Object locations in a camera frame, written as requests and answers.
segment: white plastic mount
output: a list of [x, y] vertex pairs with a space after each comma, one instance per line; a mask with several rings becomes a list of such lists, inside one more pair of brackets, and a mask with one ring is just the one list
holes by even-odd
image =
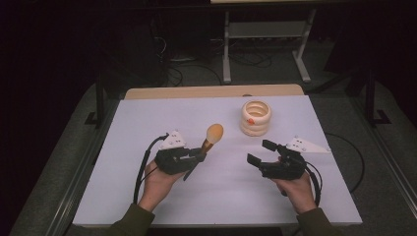
[[330, 153], [330, 148], [320, 147], [309, 141], [298, 138], [297, 136], [294, 137], [286, 147], [299, 152]]
[[169, 136], [163, 141], [163, 143], [159, 146], [159, 149], [180, 148], [184, 147], [186, 144], [187, 143], [185, 143], [181, 134], [175, 130], [171, 132], [171, 134], [169, 134]]

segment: dark floor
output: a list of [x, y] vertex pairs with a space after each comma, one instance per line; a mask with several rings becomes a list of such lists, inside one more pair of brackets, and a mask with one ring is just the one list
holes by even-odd
[[[331, 41], [309, 42], [304, 54], [304, 61], [312, 78], [309, 84], [301, 81], [292, 59], [291, 50], [297, 42], [274, 43], [278, 46], [273, 50], [258, 53], [236, 49], [233, 54], [234, 60], [231, 62], [232, 85], [299, 84], [304, 91], [307, 91], [336, 76], [323, 70], [333, 47]], [[201, 60], [194, 55], [178, 53], [175, 58], [176, 62], [170, 64], [171, 69], [165, 86], [193, 87], [221, 84], [221, 55], [214, 56], [210, 60]], [[414, 171], [414, 167], [417, 166], [415, 158], [417, 130], [395, 105], [389, 90], [380, 84], [377, 84], [376, 89], [376, 109], [382, 109], [391, 124], [372, 128], [364, 119], [364, 92], [356, 97], [347, 96], [344, 89], [348, 83], [349, 79], [346, 79], [320, 94], [310, 95], [348, 188], [353, 188], [358, 183], [362, 168], [365, 168], [363, 181], [352, 193], [363, 223], [343, 226], [341, 229], [346, 235], [416, 235], [415, 211], [410, 209], [410, 202], [404, 198], [405, 193], [391, 171], [392, 161], [387, 157], [393, 155], [394, 161], [410, 186], [417, 189]], [[74, 184], [74, 173], [78, 173], [78, 163], [85, 157], [86, 150], [93, 146], [91, 142], [96, 141], [95, 137], [100, 136], [94, 126], [84, 124], [89, 113], [95, 110], [94, 95], [95, 90], [92, 87], [74, 111], [11, 235], [45, 235], [46, 232], [47, 235], [59, 235], [67, 226], [69, 226], [66, 233], [68, 236], [103, 233], [102, 229], [85, 229], [71, 225], [71, 217], [75, 214], [77, 206], [61, 202], [71, 194], [68, 192], [68, 186]], [[108, 104], [106, 114], [111, 116], [113, 103], [106, 104]], [[381, 147], [380, 140], [384, 141], [387, 149]], [[361, 163], [361, 155], [364, 158], [364, 166]], [[77, 195], [81, 192], [82, 190], [74, 191], [72, 197], [79, 198]], [[55, 215], [57, 210], [66, 217], [57, 218]], [[281, 227], [281, 230], [283, 235], [291, 235], [296, 228], [296, 226]], [[249, 235], [248, 232], [252, 231], [245, 231], [244, 235]], [[277, 233], [276, 229], [254, 232], [257, 232], [256, 235]], [[226, 234], [242, 235], [243, 233], [241, 230], [219, 230], [212, 231], [210, 235]]]

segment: desk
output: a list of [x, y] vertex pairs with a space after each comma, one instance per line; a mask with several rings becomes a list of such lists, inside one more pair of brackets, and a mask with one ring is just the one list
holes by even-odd
[[[293, 95], [289, 95], [289, 90], [294, 91]], [[242, 96], [248, 93], [253, 96]], [[239, 120], [242, 105], [256, 98], [269, 104], [272, 120], [269, 131], [254, 138], [240, 131]], [[73, 223], [104, 226], [120, 219], [132, 201], [136, 175], [149, 144], [158, 136], [178, 129], [187, 148], [198, 148], [213, 123], [223, 125], [222, 140], [187, 181], [174, 185], [170, 195], [155, 209], [152, 226], [296, 223], [288, 199], [246, 162], [248, 152], [263, 161], [276, 161], [277, 153], [263, 148], [262, 139], [286, 144], [298, 135], [322, 147], [328, 146], [309, 97], [295, 85], [130, 90], [116, 111]], [[150, 159], [157, 147], [151, 150]], [[335, 224], [361, 223], [332, 154], [303, 156], [322, 173], [322, 208], [329, 220]]]

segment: dark green sleeve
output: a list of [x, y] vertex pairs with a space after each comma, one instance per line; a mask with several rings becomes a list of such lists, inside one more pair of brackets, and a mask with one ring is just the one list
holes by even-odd
[[123, 218], [110, 226], [108, 236], [144, 236], [147, 234], [155, 215], [137, 205], [131, 204]]
[[330, 224], [321, 208], [315, 208], [297, 216], [301, 231], [305, 236], [340, 236], [338, 229]]

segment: background table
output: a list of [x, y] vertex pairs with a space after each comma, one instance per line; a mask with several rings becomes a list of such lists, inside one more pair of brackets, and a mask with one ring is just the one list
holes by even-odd
[[[163, 98], [158, 91], [164, 89], [146, 88], [144, 91], [153, 90], [159, 98], [121, 101], [73, 222], [103, 226], [120, 219], [132, 202], [145, 150], [155, 138], [177, 129], [186, 140], [187, 148], [198, 148], [209, 125], [219, 123], [224, 127], [222, 140], [209, 151], [205, 162], [198, 165], [187, 181], [174, 185], [170, 195], [155, 209], [153, 226], [296, 223], [291, 203], [280, 195], [270, 180], [261, 176], [257, 168], [246, 162], [247, 153], [263, 161], [276, 161], [277, 152], [263, 148], [262, 139], [286, 144], [298, 135], [325, 148], [328, 143], [309, 97], [270, 95], [271, 91], [278, 94], [286, 91], [277, 88], [279, 86], [228, 87], [235, 91], [232, 95], [242, 94], [242, 91], [256, 94], [261, 89], [266, 94], [269, 91], [269, 95], [195, 98]], [[289, 88], [296, 89], [297, 86], [287, 86]], [[177, 96], [187, 96], [186, 90], [199, 89], [202, 88], [166, 88], [171, 95]], [[127, 97], [134, 96], [128, 92]], [[262, 137], [248, 137], [239, 129], [240, 109], [252, 99], [261, 99], [272, 109], [269, 131]], [[150, 159], [159, 144], [151, 150]], [[332, 154], [304, 153], [303, 156], [323, 176], [321, 206], [329, 220], [336, 224], [361, 223]]]

